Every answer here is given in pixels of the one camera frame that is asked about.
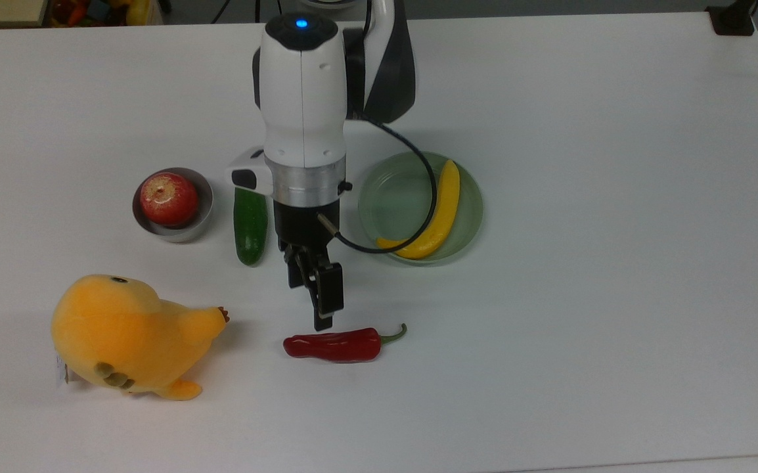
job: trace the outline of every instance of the green cucumber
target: green cucumber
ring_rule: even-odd
[[[247,266],[259,263],[268,239],[268,204],[265,203],[265,195],[236,188],[233,230],[238,260]]]

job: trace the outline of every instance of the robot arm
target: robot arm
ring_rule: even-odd
[[[331,327],[344,307],[342,269],[326,248],[333,236],[318,217],[339,225],[339,197],[351,187],[345,119],[388,123],[414,101],[402,0],[373,0],[371,18],[366,35],[312,13],[286,13],[265,25],[253,65],[265,146],[228,168],[233,185],[272,196],[288,284],[309,291],[316,330]]]

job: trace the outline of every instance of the fruit basket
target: fruit basket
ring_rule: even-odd
[[[45,26],[140,26],[163,24],[156,0],[51,0]]]

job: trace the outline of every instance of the metal bowl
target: metal bowl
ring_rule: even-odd
[[[153,221],[150,221],[145,217],[142,206],[139,204],[139,192],[142,189],[146,181],[151,176],[159,173],[175,173],[180,176],[186,177],[195,186],[195,191],[198,192],[198,211],[192,218],[192,221],[183,228],[168,228],[163,225],[158,225]],[[161,240],[165,240],[170,243],[185,243],[192,242],[196,238],[202,236],[207,229],[209,223],[209,217],[213,212],[213,188],[207,180],[207,177],[203,177],[196,171],[192,171],[187,168],[167,168],[161,169],[156,173],[143,179],[143,182],[137,186],[137,191],[133,194],[133,203],[131,204],[131,210],[133,212],[133,218],[143,230],[148,231],[152,235],[158,237]]]

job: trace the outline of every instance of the plush toy foot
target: plush toy foot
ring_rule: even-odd
[[[189,401],[201,394],[201,386],[192,381],[177,380],[164,390],[156,390],[154,394],[172,401]]]

